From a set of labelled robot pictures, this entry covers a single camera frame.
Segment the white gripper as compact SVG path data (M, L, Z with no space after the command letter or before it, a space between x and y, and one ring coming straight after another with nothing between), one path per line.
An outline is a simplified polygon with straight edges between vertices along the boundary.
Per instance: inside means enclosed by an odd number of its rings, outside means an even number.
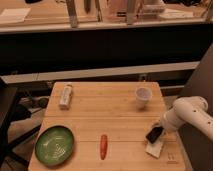
M175 114L173 109L165 112L152 127L162 127L166 132L177 131L182 126L182 120Z

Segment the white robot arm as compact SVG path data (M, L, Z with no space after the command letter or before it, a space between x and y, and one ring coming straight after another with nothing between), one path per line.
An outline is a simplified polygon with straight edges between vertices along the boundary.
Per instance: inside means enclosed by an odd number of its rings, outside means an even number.
M181 97L156 123L166 132L175 132L189 123L213 141L213 117L207 113L208 102L201 96Z

